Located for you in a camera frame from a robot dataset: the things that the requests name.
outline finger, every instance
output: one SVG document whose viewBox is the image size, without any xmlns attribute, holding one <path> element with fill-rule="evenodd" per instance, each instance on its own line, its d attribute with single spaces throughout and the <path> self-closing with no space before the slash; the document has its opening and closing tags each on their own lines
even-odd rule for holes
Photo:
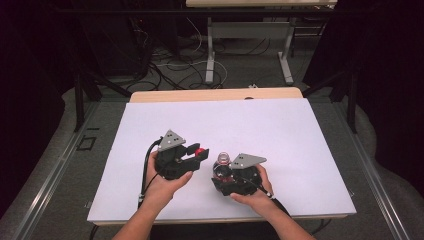
<svg viewBox="0 0 424 240">
<path fill-rule="evenodd" d="M 262 186 L 271 194 L 274 194 L 272 190 L 272 184 L 268 179 L 268 173 L 264 167 L 262 167 L 260 164 L 256 165 L 256 168 L 258 169 L 259 175 L 262 179 Z"/>
<path fill-rule="evenodd" d="M 186 172 L 179 179 L 173 180 L 175 190 L 178 190 L 181 187 L 183 187 L 184 185 L 186 185 L 188 183 L 188 181 L 190 181 L 192 176 L 193 176 L 193 172 L 190 171 L 190 172 Z"/>
<path fill-rule="evenodd" d="M 157 156 L 158 156 L 158 151 L 156 150 L 156 151 L 150 153 L 150 156 L 149 157 L 156 159 Z"/>
</svg>

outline black curtain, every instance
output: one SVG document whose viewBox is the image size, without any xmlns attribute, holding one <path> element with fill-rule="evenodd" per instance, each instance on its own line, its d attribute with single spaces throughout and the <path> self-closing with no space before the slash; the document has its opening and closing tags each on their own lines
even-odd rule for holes
<svg viewBox="0 0 424 240">
<path fill-rule="evenodd" d="M 374 6 L 375 14 L 365 18 L 330 20 L 304 82 L 314 86 L 359 57 L 358 105 L 377 134 L 376 160 L 424 195 L 424 5 L 339 0 L 336 8 Z"/>
<path fill-rule="evenodd" d="M 0 216 L 33 171 L 73 87 L 69 58 L 39 1 L 0 3 Z"/>
</svg>

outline desk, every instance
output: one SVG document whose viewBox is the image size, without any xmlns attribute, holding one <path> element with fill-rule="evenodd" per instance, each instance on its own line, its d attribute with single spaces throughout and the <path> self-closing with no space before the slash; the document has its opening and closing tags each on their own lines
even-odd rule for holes
<svg viewBox="0 0 424 240">
<path fill-rule="evenodd" d="M 231 158 L 240 152 L 267 158 L 262 165 L 275 196 L 294 218 L 356 213 L 310 104 L 297 88 L 186 90 L 133 94 L 88 221 L 124 224 L 134 214 L 144 156 L 168 129 L 185 138 L 186 146 L 198 142 L 210 154 L 156 224 L 262 220 L 213 186 L 212 165 L 223 151 Z"/>
<path fill-rule="evenodd" d="M 335 5 L 337 0 L 187 0 L 188 7 L 294 7 Z M 215 52 L 213 51 L 214 38 L 273 38 L 284 39 L 283 51 L 278 52 L 285 83 L 292 85 L 293 77 L 287 63 L 287 54 L 290 49 L 294 33 L 296 18 L 290 22 L 219 22 L 214 23 L 208 18 L 208 63 L 205 82 L 213 82 Z"/>
</svg>

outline gray carpet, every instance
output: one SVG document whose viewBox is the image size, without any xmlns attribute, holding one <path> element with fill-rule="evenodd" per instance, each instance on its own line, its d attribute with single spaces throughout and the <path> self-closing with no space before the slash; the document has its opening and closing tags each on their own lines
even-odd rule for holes
<svg viewBox="0 0 424 240">
<path fill-rule="evenodd" d="M 261 39 L 231 40 L 224 41 L 223 44 L 226 53 L 230 51 L 245 53 L 253 49 L 260 41 Z M 314 39 L 299 39 L 296 44 L 295 57 L 289 58 L 292 75 L 296 81 L 295 86 L 300 89 L 306 87 L 301 83 L 301 79 L 316 43 L 317 41 Z M 261 47 L 257 49 L 258 52 L 265 49 L 266 42 Z M 225 88 L 243 88 L 252 83 L 259 87 L 285 86 L 275 53 L 278 47 L 278 44 L 271 41 L 269 50 L 258 56 L 217 55 L 216 60 L 225 66 L 228 74 L 224 84 Z M 190 54 L 193 57 L 201 55 L 197 52 L 193 53 L 192 49 L 186 51 L 187 55 Z M 204 59 L 205 56 L 201 56 L 196 61 Z M 158 64 L 166 62 L 167 60 L 162 60 Z M 199 64 L 197 68 L 204 69 L 204 66 Z M 190 84 L 201 81 L 193 69 L 178 72 L 165 67 L 161 67 L 161 69 L 165 75 L 176 82 L 190 75 L 181 83 L 187 88 Z M 222 77 L 225 75 L 225 71 L 219 66 L 216 66 L 216 70 Z M 157 76 L 149 74 L 145 81 L 147 80 L 157 81 Z M 130 90 L 145 90 L 149 87 L 151 86 L 148 84 L 137 84 Z M 77 150 L 78 147 L 74 149 L 66 171 L 43 214 L 38 219 L 38 224 L 35 225 L 30 239 L 87 239 L 89 237 L 92 224 L 86 222 L 89 209 L 84 206 L 94 198 L 125 104 L 119 102 L 120 96 L 110 89 L 101 89 L 105 98 L 101 103 L 96 104 L 97 110 L 82 130 L 84 131 L 82 135 L 85 135 L 86 138 L 96 138 L 93 148 L 81 151 Z M 165 89 L 171 89 L 171 87 L 162 84 L 161 90 Z M 318 239 L 393 239 L 373 192 L 364 177 L 358 162 L 358 153 L 353 147 L 349 134 L 343 128 L 344 122 L 337 116 L 334 104 L 328 102 L 326 98 L 328 90 L 323 89 L 317 92 L 310 98 L 310 101 L 346 186 L 354 193 L 352 199 L 358 214 L 333 220 L 325 229 L 317 233 L 316 237 Z M 64 99 L 67 109 L 59 129 L 20 195 L 0 221 L 1 239 L 13 238 L 44 180 L 72 136 L 75 123 L 73 93 L 68 92 L 64 95 Z M 360 109 L 357 112 L 358 136 L 367 153 L 373 156 L 375 148 L 373 128 L 366 115 Z M 82 143 L 80 148 L 86 147 L 87 144 L 89 142 Z M 411 239 L 424 239 L 424 231 L 421 229 L 421 226 L 424 226 L 422 197 L 403 179 L 379 167 L 378 164 L 376 166 Z M 320 224 L 319 221 L 299 221 L 299 223 L 310 232 Z M 231 227 L 236 227 L 240 234 L 226 231 L 229 227 L 228 225 L 158 226 L 152 231 L 152 239 L 275 239 L 275 234 L 266 224 L 232 225 Z M 118 230 L 119 227 L 100 227 L 96 233 L 96 239 L 110 239 Z"/>
</svg>

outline white board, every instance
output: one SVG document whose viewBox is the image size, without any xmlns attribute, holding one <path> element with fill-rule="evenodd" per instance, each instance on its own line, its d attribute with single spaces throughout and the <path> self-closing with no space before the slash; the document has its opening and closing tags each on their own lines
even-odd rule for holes
<svg viewBox="0 0 424 240">
<path fill-rule="evenodd" d="M 306 99 L 128 103 L 88 215 L 98 225 L 123 223 L 137 210 L 144 157 L 169 129 L 189 146 L 209 148 L 190 182 L 157 218 L 160 222 L 257 219 L 249 207 L 218 192 L 211 181 L 220 152 L 264 157 L 277 199 L 293 217 L 356 213 Z"/>
</svg>

